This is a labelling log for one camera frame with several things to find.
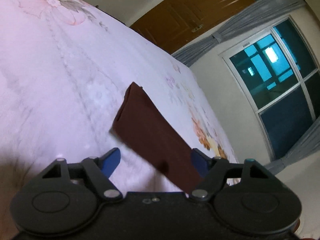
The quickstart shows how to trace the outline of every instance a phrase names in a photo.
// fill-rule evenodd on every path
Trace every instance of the brown fabric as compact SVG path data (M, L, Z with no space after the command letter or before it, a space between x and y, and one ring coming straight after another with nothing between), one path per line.
M136 83L127 89L112 128L127 146L186 193L203 180L191 163L191 148Z

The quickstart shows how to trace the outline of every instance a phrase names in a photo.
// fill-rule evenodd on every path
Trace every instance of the bed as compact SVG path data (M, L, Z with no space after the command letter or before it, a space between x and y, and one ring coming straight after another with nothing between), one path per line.
M110 133L132 82L191 148L237 162L190 69L122 23L82 0L0 0L0 14L2 185L119 147L124 194L179 191Z

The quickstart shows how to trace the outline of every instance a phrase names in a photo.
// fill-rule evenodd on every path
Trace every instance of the wooden door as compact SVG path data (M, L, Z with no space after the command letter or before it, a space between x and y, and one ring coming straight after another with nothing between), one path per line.
M131 25L131 28L171 54L253 2L164 0Z

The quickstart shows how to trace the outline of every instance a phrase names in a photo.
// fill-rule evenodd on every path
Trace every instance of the gray curtain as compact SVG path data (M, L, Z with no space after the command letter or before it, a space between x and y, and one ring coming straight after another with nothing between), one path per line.
M233 16L214 34L173 53L172 56L190 67L219 43L239 36L304 5L304 0L258 0Z
M282 158L275 160L265 168L276 175L286 166L302 160L320 150L320 117Z

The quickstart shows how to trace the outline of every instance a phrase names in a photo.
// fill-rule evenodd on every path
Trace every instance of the window frame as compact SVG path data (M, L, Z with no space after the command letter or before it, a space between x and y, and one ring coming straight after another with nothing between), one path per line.
M300 35L300 37L304 41L305 46L307 47L307 49L308 49L308 51L309 51L309 53L310 53L310 55L311 55L311 57L313 59L313 62L316 65L316 69L313 70L310 74L308 74L305 78L303 78L302 75L300 74L300 71L299 71L294 59L292 58L289 50L287 49L286 45L282 41L281 37L273 29L273 27L275 27L279 23L284 22L286 20L290 20L292 22L292 24L294 25L296 31L298 32L298 34ZM251 46L252 44L256 43L257 41L261 40L262 38L266 37L269 34L271 34L273 36L273 38L275 39L276 43L279 45L280 49L284 53L284 56L286 57L290 67L292 68L293 73L295 74L298 82L297 82L297 84L295 84L294 86L289 88L286 92L284 92L282 95L280 95L276 99L272 100L271 102L269 102L264 107L258 109L255 101L253 100L252 95L250 94L250 91L248 90L248 88L245 85L243 79L241 78L240 74L238 73L238 70L235 68L235 66L231 62L230 58L232 56L234 56L235 54L239 53L240 51L242 51L242 50L246 49L247 47ZM266 111L270 106L272 106L277 101L279 101L282 98L284 98L286 95L288 95L289 93L291 93L292 91L297 89L299 86L301 86L301 88L303 90L303 93L305 95L305 98L307 100L308 106L309 106L309 110L310 110L310 113L311 113L312 121L314 122L316 120L315 111L313 109L311 98L309 96L309 93L308 93L307 87L305 85L305 82L310 77L312 77L314 74L319 72L320 71L320 67L319 67L319 62L318 62L317 58L315 57L315 54L313 53L313 51L312 51L307 39L305 38L305 36L301 32L300 28L295 23L295 21L292 19L292 17L290 15L289 16L287 15L285 17L280 18L279 20L277 20L275 22L270 23L270 25L268 25L264 29L262 29L262 30L258 31L257 33L245 38L244 40L240 41L239 43L235 44L234 46L226 49L224 52L219 54L219 56L222 57L222 59L225 61L225 63L227 64L231 74L233 75L233 78L236 80L240 90L244 93L245 97L249 101L249 103L250 103L250 105L252 107L252 110L255 113L255 116L257 118L257 121L258 121L258 123L260 125L262 133L264 135L265 144L266 144L267 149L268 149L268 154L269 154L270 160L275 160L276 157L275 157L274 151L272 149L270 140L268 138L268 134L267 134L266 128L265 128L265 126L264 126L264 124L262 122L262 119L260 117L260 115L264 111Z

